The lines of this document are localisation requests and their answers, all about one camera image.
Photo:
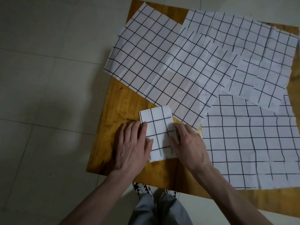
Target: hand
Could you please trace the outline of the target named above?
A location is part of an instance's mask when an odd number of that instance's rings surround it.
[[[116,155],[115,170],[120,170],[124,175],[129,175],[131,181],[142,171],[146,165],[152,149],[153,139],[145,147],[147,122],[142,124],[139,138],[140,121],[131,122],[125,131],[126,124],[122,125]]]
[[[170,145],[182,164],[193,174],[212,166],[204,141],[188,124],[174,123],[180,134],[181,145],[170,137]]]

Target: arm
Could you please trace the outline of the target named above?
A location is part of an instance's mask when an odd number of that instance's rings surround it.
[[[182,164],[216,202],[228,222],[231,225],[272,225],[212,166],[201,136],[196,134],[190,125],[175,124],[175,126],[180,134],[181,145],[171,137],[171,147]]]
[[[147,123],[144,122],[137,138],[140,122],[131,122],[124,133],[123,124],[114,170],[88,197],[86,197],[60,225],[101,224],[109,211],[141,172],[149,159],[153,140],[145,148]]]

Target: pant leg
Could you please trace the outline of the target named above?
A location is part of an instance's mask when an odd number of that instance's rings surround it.
[[[153,198],[148,193],[140,196],[129,219],[128,225],[158,225],[157,210]]]
[[[186,209],[174,196],[166,194],[157,206],[161,225],[193,225]]]

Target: shoe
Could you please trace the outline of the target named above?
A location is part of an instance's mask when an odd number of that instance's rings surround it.
[[[159,198],[159,200],[161,200],[165,195],[167,195],[167,194],[169,194],[169,195],[171,195],[171,196],[173,196],[173,197],[175,197],[175,198],[179,198],[179,193],[178,192],[176,192],[176,191],[173,191],[173,190],[165,190],[165,191],[163,191],[163,193],[161,194],[161,196],[160,196],[160,198]]]
[[[143,193],[148,193],[154,199],[150,186],[137,182],[133,182],[132,185],[139,198]]]

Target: wooden table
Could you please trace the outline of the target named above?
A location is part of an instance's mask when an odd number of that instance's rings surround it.
[[[132,0],[127,21],[142,4],[143,1]],[[188,9],[169,7],[151,2],[147,2],[147,4],[181,24],[188,13]],[[270,25],[293,34],[299,34],[298,27],[278,24]],[[293,60],[290,82],[287,87],[293,112],[297,117],[298,128],[300,126],[299,76],[298,46]],[[155,107],[155,105],[126,87],[117,79],[111,77],[86,171],[108,175],[114,167],[114,152],[121,124],[139,120],[138,111],[152,107]],[[208,193],[198,185],[193,176],[182,166],[178,159],[148,162],[134,181],[210,198]],[[300,188],[240,190],[240,193],[261,210],[300,217]]]

